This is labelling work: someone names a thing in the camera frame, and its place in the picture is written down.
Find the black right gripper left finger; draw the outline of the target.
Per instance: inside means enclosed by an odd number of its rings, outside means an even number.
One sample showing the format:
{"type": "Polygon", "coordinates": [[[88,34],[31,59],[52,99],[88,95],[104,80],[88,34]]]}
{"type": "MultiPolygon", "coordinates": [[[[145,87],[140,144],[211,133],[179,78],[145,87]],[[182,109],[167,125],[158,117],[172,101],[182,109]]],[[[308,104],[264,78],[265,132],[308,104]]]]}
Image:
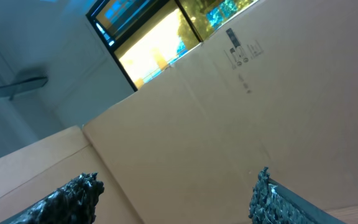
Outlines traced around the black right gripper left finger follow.
{"type": "Polygon", "coordinates": [[[9,224],[92,224],[104,183],[96,172],[71,179],[31,207],[14,215],[9,224]]]}

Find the black framed window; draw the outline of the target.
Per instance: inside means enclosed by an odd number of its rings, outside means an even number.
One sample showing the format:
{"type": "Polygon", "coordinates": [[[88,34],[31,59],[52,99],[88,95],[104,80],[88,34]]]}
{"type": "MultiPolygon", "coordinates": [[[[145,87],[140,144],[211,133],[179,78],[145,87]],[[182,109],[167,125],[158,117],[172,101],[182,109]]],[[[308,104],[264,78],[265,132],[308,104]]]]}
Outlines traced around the black framed window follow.
{"type": "Polygon", "coordinates": [[[97,0],[86,17],[138,90],[254,2],[97,0]]]}

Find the brown cardboard box wall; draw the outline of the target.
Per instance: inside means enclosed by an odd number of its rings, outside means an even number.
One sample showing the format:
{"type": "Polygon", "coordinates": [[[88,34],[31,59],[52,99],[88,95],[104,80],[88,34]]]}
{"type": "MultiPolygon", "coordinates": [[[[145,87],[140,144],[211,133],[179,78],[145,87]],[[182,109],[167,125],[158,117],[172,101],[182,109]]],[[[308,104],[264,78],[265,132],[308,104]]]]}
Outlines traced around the brown cardboard box wall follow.
{"type": "Polygon", "coordinates": [[[247,223],[264,167],[358,223],[358,1],[259,1],[83,130],[145,223],[247,223]]]}

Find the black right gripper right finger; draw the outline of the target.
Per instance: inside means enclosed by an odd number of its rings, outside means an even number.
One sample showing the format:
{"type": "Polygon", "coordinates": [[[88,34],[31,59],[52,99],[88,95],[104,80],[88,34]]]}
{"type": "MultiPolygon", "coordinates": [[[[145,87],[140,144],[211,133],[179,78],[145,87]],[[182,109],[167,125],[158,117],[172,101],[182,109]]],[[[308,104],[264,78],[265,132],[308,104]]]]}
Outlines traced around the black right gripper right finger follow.
{"type": "Polygon", "coordinates": [[[270,178],[268,167],[252,188],[249,218],[253,224],[344,224],[270,178]]]}

